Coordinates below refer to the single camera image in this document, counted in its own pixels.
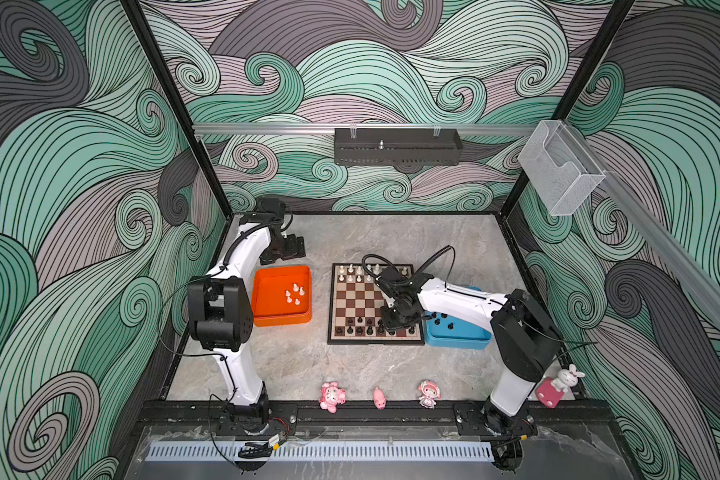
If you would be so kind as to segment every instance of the blue tray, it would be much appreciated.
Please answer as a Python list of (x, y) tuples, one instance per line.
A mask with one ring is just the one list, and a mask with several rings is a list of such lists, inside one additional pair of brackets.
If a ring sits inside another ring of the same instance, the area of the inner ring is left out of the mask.
[[(426, 312), (426, 315), (432, 315), (432, 312)], [(449, 329), (448, 325), (453, 324), (453, 329)], [(465, 322), (454, 316), (446, 316), (443, 318), (438, 313), (435, 318), (422, 324), (424, 332), (424, 340), (427, 345), (447, 346), (455, 349), (472, 349), (482, 350), (490, 343), (493, 336), (489, 331), (481, 329), (479, 326)]]

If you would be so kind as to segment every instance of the clear plastic box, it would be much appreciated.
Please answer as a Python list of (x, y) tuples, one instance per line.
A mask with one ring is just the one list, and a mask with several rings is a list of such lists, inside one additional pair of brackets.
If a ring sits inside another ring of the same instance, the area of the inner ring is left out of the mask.
[(552, 216), (573, 215), (605, 178), (600, 166), (586, 171), (579, 160), (585, 144), (562, 120), (542, 120), (520, 152), (520, 165)]

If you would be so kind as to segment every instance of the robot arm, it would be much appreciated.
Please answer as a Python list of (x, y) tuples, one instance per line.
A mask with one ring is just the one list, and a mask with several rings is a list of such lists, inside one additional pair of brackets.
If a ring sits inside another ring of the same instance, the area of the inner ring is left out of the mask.
[(241, 218), (237, 236), (221, 261), (189, 285), (187, 327), (202, 348), (219, 353), (214, 358), (228, 390), (227, 401), (239, 414), (265, 418), (266, 388), (246, 348), (253, 330), (246, 282), (250, 284), (257, 258), (266, 265), (304, 256), (305, 251), (303, 237), (282, 234), (283, 202), (264, 198), (256, 210)]
[(447, 285), (429, 274), (404, 279), (391, 268), (384, 269), (375, 282), (387, 301), (382, 308), (382, 322), (387, 329), (408, 328), (420, 320), (429, 320), (426, 312), (439, 312), (494, 335), (504, 370), (490, 394), (491, 407), (486, 408), (486, 413), (489, 423), (494, 420), (491, 424), (496, 431), (518, 414), (560, 347), (561, 334), (552, 319), (523, 290), (485, 293)]

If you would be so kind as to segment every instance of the pink toy figurine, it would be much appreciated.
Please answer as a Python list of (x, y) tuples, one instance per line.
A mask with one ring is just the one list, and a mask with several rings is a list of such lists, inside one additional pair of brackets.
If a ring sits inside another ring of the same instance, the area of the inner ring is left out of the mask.
[(562, 369), (557, 373), (557, 379), (552, 380), (552, 386), (558, 391), (566, 393), (568, 387), (576, 386), (579, 382), (579, 378), (586, 376), (584, 372), (576, 370), (576, 365), (571, 363), (568, 365), (567, 370)]
[(387, 397), (384, 396), (384, 392), (376, 387), (373, 391), (373, 404), (376, 408), (383, 410), (387, 406)]
[(432, 380), (423, 380), (418, 386), (418, 390), (422, 393), (422, 396), (418, 398), (418, 402), (425, 408), (434, 408), (436, 401), (443, 396), (440, 394), (440, 387)]
[(330, 413), (336, 413), (336, 405), (347, 401), (347, 392), (338, 388), (338, 382), (323, 383), (320, 392), (322, 393), (320, 408)]

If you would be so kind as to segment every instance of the small pink toy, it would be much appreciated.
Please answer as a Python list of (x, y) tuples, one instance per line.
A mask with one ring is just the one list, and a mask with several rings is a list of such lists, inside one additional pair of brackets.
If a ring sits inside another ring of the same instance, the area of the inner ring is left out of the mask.
[(338, 382), (323, 383), (320, 392), (322, 393), (320, 408), (330, 413), (336, 413), (336, 405), (347, 401), (347, 392), (338, 388)]
[(425, 408), (434, 408), (436, 405), (435, 400), (443, 398), (440, 394), (440, 387), (432, 380), (423, 380), (418, 386), (418, 390), (422, 393), (422, 396), (418, 398), (418, 402)]
[(387, 406), (387, 397), (384, 396), (384, 392), (378, 387), (373, 391), (373, 404), (376, 405), (376, 408), (379, 410), (383, 410), (384, 407)]
[(576, 386), (579, 378), (584, 376), (585, 374), (577, 371), (576, 365), (571, 363), (567, 369), (562, 369), (557, 373), (556, 379), (549, 377), (544, 379), (536, 389), (536, 398), (549, 408), (555, 408), (569, 387)]

